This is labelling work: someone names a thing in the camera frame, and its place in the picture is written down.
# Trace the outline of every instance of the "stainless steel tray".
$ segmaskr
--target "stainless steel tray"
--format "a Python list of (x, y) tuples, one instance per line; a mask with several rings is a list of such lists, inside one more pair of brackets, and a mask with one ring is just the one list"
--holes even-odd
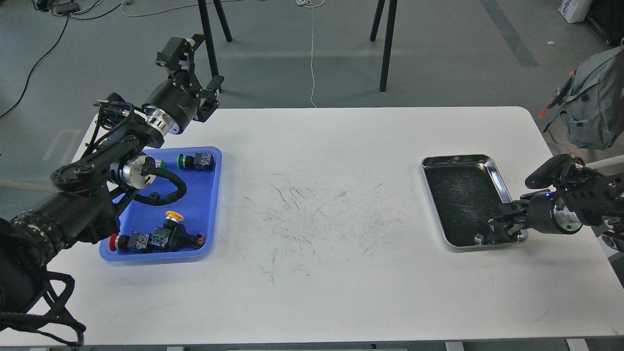
[(427, 157), (422, 160), (429, 194), (440, 220), (444, 240), (456, 249), (517, 244), (526, 240), (522, 230), (518, 241), (477, 244), (475, 235), (485, 235), (490, 228), (483, 217), (497, 210), (511, 196), (494, 161), (486, 155)]

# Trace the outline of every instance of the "gray floor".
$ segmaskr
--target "gray floor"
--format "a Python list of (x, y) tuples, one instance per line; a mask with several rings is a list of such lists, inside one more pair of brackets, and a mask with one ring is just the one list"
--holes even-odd
[[(82, 7), (94, 1), (77, 0)], [(89, 14), (102, 14), (117, 3), (104, 1)], [(193, 1), (172, 3), (134, 0), (124, 8), (143, 14)], [(399, 1), (388, 91), (380, 93), (384, 29), (377, 42), (368, 40), (375, 0), (326, 0), (314, 11), (296, 6), (295, 0), (225, 2), (232, 43), (223, 39), (209, 7), (220, 73), (226, 79), (221, 107), (312, 107), (314, 32), (313, 100), (318, 107), (522, 106), (537, 116), (568, 72), (608, 49), (587, 23), (568, 24), (557, 12), (559, 4)], [(17, 100), (30, 68), (56, 41), (64, 22), (33, 10), (29, 1), (0, 4), (0, 113)], [(92, 21), (70, 20), (59, 45), (34, 71), (21, 104), (0, 119), (0, 180), (48, 185), (49, 174), (77, 148), (96, 112), (92, 102), (115, 91), (141, 104), (166, 76), (154, 64), (156, 52), (171, 36), (200, 31), (196, 7), (149, 17), (126, 17), (118, 9)], [(207, 84), (203, 48), (196, 63), (198, 77)], [(535, 118), (539, 128), (546, 122)], [(567, 142), (560, 121), (551, 131), (545, 140), (553, 153), (574, 152), (590, 162), (624, 151), (622, 138), (607, 151), (577, 149)], [(517, 147), (522, 152), (522, 145)], [(43, 197), (0, 187), (0, 217), (10, 218)], [(620, 350), (621, 341), (589, 344), (594, 350)], [(562, 340), (526, 340), (469, 343), (466, 349), (567, 347)]]

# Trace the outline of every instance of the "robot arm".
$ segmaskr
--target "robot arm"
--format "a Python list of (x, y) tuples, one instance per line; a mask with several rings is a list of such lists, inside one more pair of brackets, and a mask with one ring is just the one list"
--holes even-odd
[(554, 156), (526, 178), (529, 189), (555, 187), (525, 194), (484, 217), (492, 229), (489, 240), (517, 235), (520, 229), (574, 234), (583, 225), (607, 224), (602, 239), (624, 251), (624, 173), (603, 175), (568, 154)]
[[(184, 196), (184, 182), (156, 167), (142, 149), (161, 147), (166, 134), (182, 133), (191, 120), (205, 122), (217, 109), (223, 77), (215, 76), (204, 89), (194, 73), (193, 54), (203, 40), (199, 34), (169, 40), (156, 60), (167, 69), (168, 78), (140, 109), (117, 94), (97, 101), (98, 119), (86, 151), (51, 175), (55, 194), (10, 221), (0, 219), (0, 330), (36, 332), (68, 345), (82, 344), (85, 327), (65, 309), (74, 279), (48, 272), (46, 265), (78, 241), (95, 244), (118, 233), (119, 215), (133, 200), (165, 205)], [(96, 140), (100, 128), (108, 131)], [(168, 179), (177, 190), (162, 198), (138, 195), (156, 177)], [(109, 190), (108, 181), (117, 187)], [(61, 294), (56, 294), (51, 280), (65, 283)], [(50, 311), (26, 314), (42, 297)], [(77, 342), (38, 330), (48, 323), (73, 328)]]

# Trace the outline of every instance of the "gray floor stripe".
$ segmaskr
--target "gray floor stripe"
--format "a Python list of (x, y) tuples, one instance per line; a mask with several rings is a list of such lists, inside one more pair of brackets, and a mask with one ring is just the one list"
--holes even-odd
[(522, 41), (520, 34), (515, 30), (514, 26), (500, 8), (496, 0), (481, 0), (481, 4), (487, 11), (487, 14), (498, 28), (500, 34), (505, 39), (509, 49), (514, 53), (515, 59), (522, 67), (537, 67), (537, 61), (527, 46)]

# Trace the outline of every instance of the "cardboard box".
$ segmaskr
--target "cardboard box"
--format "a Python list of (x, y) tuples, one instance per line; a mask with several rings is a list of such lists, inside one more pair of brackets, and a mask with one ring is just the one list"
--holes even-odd
[(591, 4), (592, 0), (563, 0), (559, 6), (559, 13), (568, 23), (582, 22)]

